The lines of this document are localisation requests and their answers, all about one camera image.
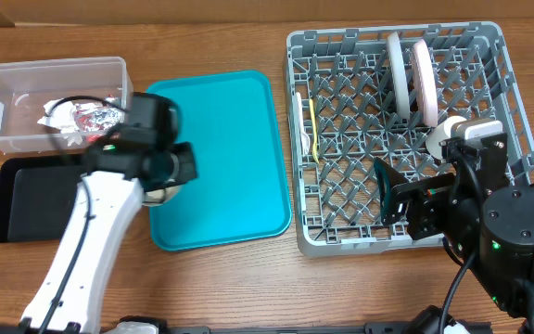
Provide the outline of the grey bowl with grains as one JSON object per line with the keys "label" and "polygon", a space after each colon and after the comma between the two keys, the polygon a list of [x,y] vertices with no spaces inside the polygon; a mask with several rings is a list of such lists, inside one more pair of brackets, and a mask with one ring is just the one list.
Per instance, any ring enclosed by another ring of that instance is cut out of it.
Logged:
{"label": "grey bowl with grains", "polygon": [[181,190],[181,186],[167,186],[164,188],[148,186],[144,188],[143,205],[157,207],[173,199]]}

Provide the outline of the white paper cup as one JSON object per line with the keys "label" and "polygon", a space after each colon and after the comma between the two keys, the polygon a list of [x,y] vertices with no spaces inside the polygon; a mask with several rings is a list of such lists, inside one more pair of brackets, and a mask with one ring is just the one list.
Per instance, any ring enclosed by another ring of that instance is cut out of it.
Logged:
{"label": "white paper cup", "polygon": [[448,117],[444,122],[440,123],[426,138],[426,149],[428,153],[435,159],[442,159],[442,151],[440,143],[451,137],[451,128],[458,122],[465,122],[466,118],[462,116]]}

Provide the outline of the red snack wrapper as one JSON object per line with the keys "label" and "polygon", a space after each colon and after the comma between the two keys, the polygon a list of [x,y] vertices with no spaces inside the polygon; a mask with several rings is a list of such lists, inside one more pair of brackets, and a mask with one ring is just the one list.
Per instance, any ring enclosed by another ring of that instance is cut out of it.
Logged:
{"label": "red snack wrapper", "polygon": [[97,139],[99,139],[100,137],[102,137],[102,135],[92,135],[92,134],[89,134],[85,137],[86,139],[86,142],[89,143],[89,144],[92,144],[94,143]]}

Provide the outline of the silver foil wrapper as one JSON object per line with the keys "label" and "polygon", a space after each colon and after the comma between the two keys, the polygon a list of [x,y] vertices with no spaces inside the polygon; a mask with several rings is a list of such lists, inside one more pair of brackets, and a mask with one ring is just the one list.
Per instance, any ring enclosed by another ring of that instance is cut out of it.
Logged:
{"label": "silver foil wrapper", "polygon": [[[114,96],[107,96],[105,101],[119,105],[121,100]],[[99,101],[75,102],[73,112],[74,121],[80,131],[107,131],[110,127],[123,119],[123,112]]]}

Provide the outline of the white napkin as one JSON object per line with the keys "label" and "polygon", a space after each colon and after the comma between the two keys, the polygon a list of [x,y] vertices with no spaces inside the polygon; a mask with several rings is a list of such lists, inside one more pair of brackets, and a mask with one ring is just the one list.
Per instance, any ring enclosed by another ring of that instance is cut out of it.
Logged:
{"label": "white napkin", "polygon": [[37,123],[59,130],[63,134],[63,138],[67,140],[69,147],[80,145],[83,142],[80,135],[70,136],[70,134],[80,131],[74,118],[77,110],[75,105],[72,102],[64,102],[52,110],[52,107],[57,103],[58,99],[45,103],[45,116],[39,119]]}

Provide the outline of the pink round plate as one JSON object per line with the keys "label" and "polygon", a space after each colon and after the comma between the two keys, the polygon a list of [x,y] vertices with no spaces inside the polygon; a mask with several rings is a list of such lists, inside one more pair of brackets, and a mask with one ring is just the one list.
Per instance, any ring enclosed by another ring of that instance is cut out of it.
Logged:
{"label": "pink round plate", "polygon": [[420,39],[413,45],[410,61],[413,70],[413,86],[417,94],[416,103],[418,110],[422,112],[423,123],[428,127],[437,127],[439,107],[435,73],[424,39]]}

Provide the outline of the grey round plate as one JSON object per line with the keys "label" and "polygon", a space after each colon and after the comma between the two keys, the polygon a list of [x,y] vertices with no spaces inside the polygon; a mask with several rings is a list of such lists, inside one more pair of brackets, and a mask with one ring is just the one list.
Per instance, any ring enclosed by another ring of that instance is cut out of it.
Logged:
{"label": "grey round plate", "polygon": [[411,114],[409,90],[400,37],[397,32],[392,32],[388,36],[387,51],[393,80],[396,112],[402,119],[409,120]]}

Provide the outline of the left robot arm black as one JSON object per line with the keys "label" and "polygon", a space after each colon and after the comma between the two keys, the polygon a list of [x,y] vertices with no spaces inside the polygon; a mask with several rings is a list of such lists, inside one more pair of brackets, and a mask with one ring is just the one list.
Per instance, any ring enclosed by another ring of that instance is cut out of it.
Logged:
{"label": "left robot arm black", "polygon": [[97,333],[125,233],[144,206],[159,206],[197,178],[193,149],[177,142],[175,102],[135,92],[125,118],[83,153],[85,169],[67,227],[41,287],[16,325],[0,333]]}

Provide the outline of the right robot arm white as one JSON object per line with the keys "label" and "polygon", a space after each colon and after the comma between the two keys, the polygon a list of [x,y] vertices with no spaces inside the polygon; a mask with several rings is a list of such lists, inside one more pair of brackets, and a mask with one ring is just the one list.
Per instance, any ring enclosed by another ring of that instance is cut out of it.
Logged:
{"label": "right robot arm white", "polygon": [[454,173],[416,182],[375,159],[383,225],[404,219],[414,240],[444,235],[460,266],[445,302],[471,272],[501,311],[524,318],[521,332],[534,333],[534,184],[507,177],[506,133],[440,146]]}

